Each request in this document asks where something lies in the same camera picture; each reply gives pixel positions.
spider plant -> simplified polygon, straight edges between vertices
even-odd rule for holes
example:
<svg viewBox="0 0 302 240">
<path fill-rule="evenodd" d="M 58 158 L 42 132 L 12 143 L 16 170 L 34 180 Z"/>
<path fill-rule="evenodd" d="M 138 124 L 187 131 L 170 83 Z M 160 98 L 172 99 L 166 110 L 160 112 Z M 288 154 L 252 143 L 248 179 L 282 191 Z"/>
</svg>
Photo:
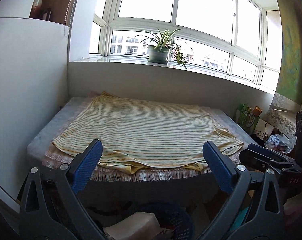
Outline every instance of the spider plant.
<svg viewBox="0 0 302 240">
<path fill-rule="evenodd" d="M 145 35 L 136 35 L 135 37 L 137 37 L 137 36 L 145 37 L 145 39 L 142 40 L 141 42 L 150 39 L 151 41 L 153 41 L 155 43 L 155 47 L 153 48 L 153 50 L 160 48 L 157 51 L 162 51 L 162 48 L 170 49 L 170 48 L 174 47 L 175 43 L 173 42 L 174 41 L 173 35 L 179 30 L 180 29 L 176 29 L 176 30 L 172 31 L 172 30 L 166 29 L 163 33 L 161 33 L 159 29 L 158 29 L 159 33 L 154 33 L 152 31 L 141 31 L 144 33 L 149 33 L 153 37 L 148 37 Z"/>
<path fill-rule="evenodd" d="M 184 54 L 180 51 L 180 45 L 178 45 L 178 44 L 174 44 L 173 50 L 170 53 L 175 57 L 175 60 L 177 61 L 177 64 L 175 64 L 173 67 L 182 65 L 187 70 L 187 67 L 186 67 L 187 60 L 186 59 L 190 58 L 194 61 L 194 59 L 189 56 L 183 56 Z"/>
</svg>

clutter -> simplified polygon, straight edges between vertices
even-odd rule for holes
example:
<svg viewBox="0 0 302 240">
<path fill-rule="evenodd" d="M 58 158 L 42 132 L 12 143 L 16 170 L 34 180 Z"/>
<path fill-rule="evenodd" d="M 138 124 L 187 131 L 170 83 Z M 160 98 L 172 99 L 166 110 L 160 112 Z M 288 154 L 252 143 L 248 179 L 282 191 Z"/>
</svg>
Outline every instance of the clutter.
<svg viewBox="0 0 302 240">
<path fill-rule="evenodd" d="M 253 134 L 255 134 L 258 138 L 261 140 L 266 141 L 269 136 L 271 135 L 272 131 L 274 129 L 274 126 L 268 124 L 267 122 L 260 119 L 257 122 L 257 125 L 253 131 Z"/>
<path fill-rule="evenodd" d="M 192 212 L 192 220 L 195 226 L 195 236 L 199 236 L 210 224 L 209 216 L 204 204 L 199 203 Z"/>
<path fill-rule="evenodd" d="M 275 134 L 265 142 L 265 147 L 269 150 L 274 150 L 278 153 L 288 154 L 294 148 L 296 139 L 289 139 L 284 135 Z"/>
<path fill-rule="evenodd" d="M 287 226 L 292 224 L 302 214 L 302 192 L 286 201 L 284 204 L 284 214 Z"/>
<path fill-rule="evenodd" d="M 262 110 L 256 106 L 254 109 L 247 104 L 240 104 L 236 110 L 234 121 L 249 135 L 251 135 L 256 127 L 262 113 Z"/>
<path fill-rule="evenodd" d="M 152 240 L 167 240 L 172 239 L 174 229 L 161 228 L 161 232 L 152 238 Z"/>
<path fill-rule="evenodd" d="M 161 227 L 154 214 L 135 212 L 103 230 L 110 240 L 151 240 L 161 232 Z"/>
<path fill-rule="evenodd" d="M 152 213 L 161 228 L 174 229 L 172 240 L 193 239 L 195 228 L 192 218 L 176 203 L 151 202 L 132 210 L 135 211 Z"/>
</svg>

window sill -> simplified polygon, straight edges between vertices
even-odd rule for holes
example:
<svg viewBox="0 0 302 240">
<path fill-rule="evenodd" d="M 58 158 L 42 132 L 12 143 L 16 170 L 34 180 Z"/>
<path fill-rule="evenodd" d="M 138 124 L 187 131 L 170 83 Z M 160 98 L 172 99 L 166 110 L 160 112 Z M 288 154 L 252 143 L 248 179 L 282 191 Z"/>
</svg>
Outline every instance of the window sill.
<svg viewBox="0 0 302 240">
<path fill-rule="evenodd" d="M 98 54 L 91 55 L 90 58 L 78 60 L 77 62 L 119 62 L 119 63 L 132 63 L 132 64 L 151 65 L 151 66 L 160 66 L 160 67 L 169 67 L 169 68 L 173 68 L 173 66 L 176 64 L 175 62 L 169 62 L 166 65 L 152 63 L 152 62 L 148 62 L 147 57 L 130 57 L 130 56 L 119 56 L 119 55 L 104 57 L 104 56 L 101 56 Z M 188 71 L 227 79 L 227 80 L 230 80 L 233 82 L 237 82 L 237 83 L 249 86 L 249 87 L 253 87 L 253 88 L 262 90 L 262 91 L 272 94 L 272 95 L 274 95 L 274 93 L 275 93 L 275 91 L 273 91 L 267 87 L 264 87 L 262 85 L 256 85 L 253 82 L 250 82 L 249 80 L 245 80 L 245 79 L 237 77 L 237 76 L 231 76 L 231 75 L 228 75 L 227 73 L 219 71 L 219 70 L 213 70 L 213 69 L 210 69 L 207 67 L 198 66 L 198 65 L 194 65 L 194 64 L 186 64 L 186 66 L 187 66 Z M 177 66 L 174 68 L 180 69 L 180 70 L 186 70 L 183 66 Z"/>
</svg>

blue gripper pad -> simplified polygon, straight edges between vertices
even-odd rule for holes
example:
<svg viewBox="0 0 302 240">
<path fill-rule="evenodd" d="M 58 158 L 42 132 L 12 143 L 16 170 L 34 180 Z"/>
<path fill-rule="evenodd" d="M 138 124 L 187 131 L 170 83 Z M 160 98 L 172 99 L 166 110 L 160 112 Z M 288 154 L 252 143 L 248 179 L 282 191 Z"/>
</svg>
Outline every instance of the blue gripper pad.
<svg viewBox="0 0 302 240">
<path fill-rule="evenodd" d="M 231 195 L 237 179 L 235 164 L 229 157 L 224 156 L 212 141 L 203 145 L 203 158 L 213 172 L 220 189 Z"/>
<path fill-rule="evenodd" d="M 102 143 L 98 140 L 95 140 L 95 142 L 92 141 L 87 149 L 83 153 L 81 153 L 84 155 L 86 154 L 86 156 L 73 173 L 74 177 L 71 189 L 75 194 L 83 190 L 87 185 L 87 182 L 89 181 L 94 168 L 97 166 L 102 156 L 102 150 Z"/>
</svg>

blue basket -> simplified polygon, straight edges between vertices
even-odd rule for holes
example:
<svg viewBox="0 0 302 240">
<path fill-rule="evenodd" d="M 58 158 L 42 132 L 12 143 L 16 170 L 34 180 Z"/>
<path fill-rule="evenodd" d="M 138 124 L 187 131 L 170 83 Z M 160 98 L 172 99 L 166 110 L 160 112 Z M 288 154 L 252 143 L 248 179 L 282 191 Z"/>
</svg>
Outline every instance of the blue basket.
<svg viewBox="0 0 302 240">
<path fill-rule="evenodd" d="M 149 203 L 138 211 L 154 214 L 160 225 L 174 226 L 172 239 L 191 240 L 193 237 L 194 225 L 191 217 L 176 204 Z"/>
</svg>

